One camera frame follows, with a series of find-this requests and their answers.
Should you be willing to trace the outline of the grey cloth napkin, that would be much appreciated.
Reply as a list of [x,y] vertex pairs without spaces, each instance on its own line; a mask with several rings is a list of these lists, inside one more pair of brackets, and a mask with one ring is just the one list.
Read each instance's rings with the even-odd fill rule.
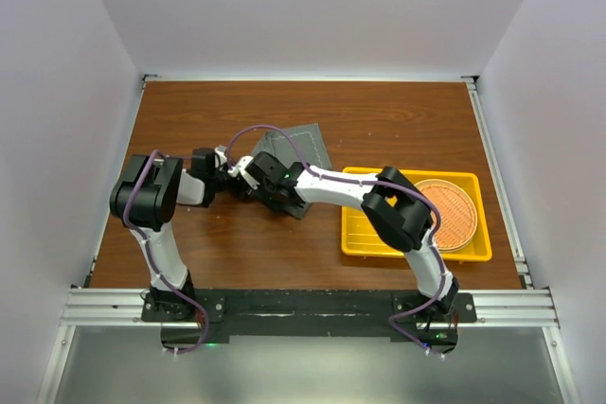
[[[252,149],[251,156],[254,157],[255,162],[258,160],[257,156],[259,154],[262,155],[262,159],[265,158],[266,154],[269,154],[279,162],[276,169],[278,173],[281,173],[281,176],[272,174],[265,179],[272,181],[280,179],[295,180],[305,170],[304,163],[324,170],[333,170],[329,153],[317,123],[291,127],[284,131],[289,139],[277,131],[266,132]],[[311,205],[310,202],[303,201],[303,214],[290,216],[302,220]]]

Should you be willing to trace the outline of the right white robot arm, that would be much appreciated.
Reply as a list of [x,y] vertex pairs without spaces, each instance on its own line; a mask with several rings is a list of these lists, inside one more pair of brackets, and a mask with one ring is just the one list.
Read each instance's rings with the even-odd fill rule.
[[459,285],[435,243],[441,214],[396,168],[355,176],[301,162],[285,167],[262,151],[240,158],[233,174],[276,211],[325,203],[363,213],[379,239],[404,255],[416,277],[424,315],[441,322],[455,311]]

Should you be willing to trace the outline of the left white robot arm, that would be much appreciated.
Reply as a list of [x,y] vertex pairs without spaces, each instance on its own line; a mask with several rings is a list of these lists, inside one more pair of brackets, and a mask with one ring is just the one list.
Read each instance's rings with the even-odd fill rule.
[[155,150],[133,155],[110,196],[110,213],[135,237],[151,284],[146,304],[185,321],[200,312],[191,274],[181,259],[172,229],[176,207],[207,208],[220,192],[235,187],[228,175],[226,147],[199,148],[190,167],[178,156]]

